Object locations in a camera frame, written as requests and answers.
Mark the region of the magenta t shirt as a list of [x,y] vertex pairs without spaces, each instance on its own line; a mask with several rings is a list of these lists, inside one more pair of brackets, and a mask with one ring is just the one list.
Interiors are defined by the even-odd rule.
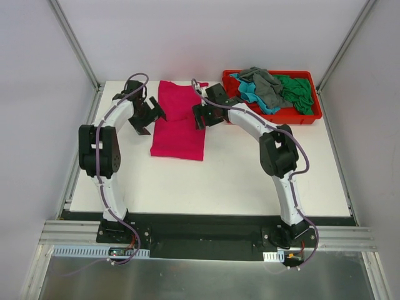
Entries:
[[161,81],[158,103],[166,119],[155,122],[151,156],[202,161],[206,131],[196,128],[193,107],[201,104],[192,86]]

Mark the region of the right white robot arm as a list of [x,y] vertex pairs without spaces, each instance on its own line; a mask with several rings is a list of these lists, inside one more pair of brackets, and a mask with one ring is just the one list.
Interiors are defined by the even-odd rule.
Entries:
[[274,125],[250,110],[238,98],[229,98],[221,84],[201,87],[193,79],[191,86],[195,95],[201,98],[201,103],[192,107],[196,129],[227,121],[239,126],[259,143],[261,167],[274,181],[281,220],[288,226],[281,231],[281,239],[287,246],[298,245],[304,233],[297,224],[304,218],[297,210],[297,189],[289,187],[290,175],[296,170],[299,159],[291,128]]

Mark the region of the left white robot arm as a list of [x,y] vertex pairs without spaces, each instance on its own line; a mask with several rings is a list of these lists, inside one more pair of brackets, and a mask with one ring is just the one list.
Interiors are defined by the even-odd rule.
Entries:
[[131,226],[120,222],[125,220],[128,209],[118,187],[117,173],[121,166],[118,132],[129,123],[138,135],[149,135],[148,126],[160,118],[166,119],[166,113],[154,97],[147,97],[147,83],[129,79],[100,117],[79,127],[79,167],[97,187],[104,207],[103,219],[117,222],[110,235],[118,243],[126,243],[132,236]]

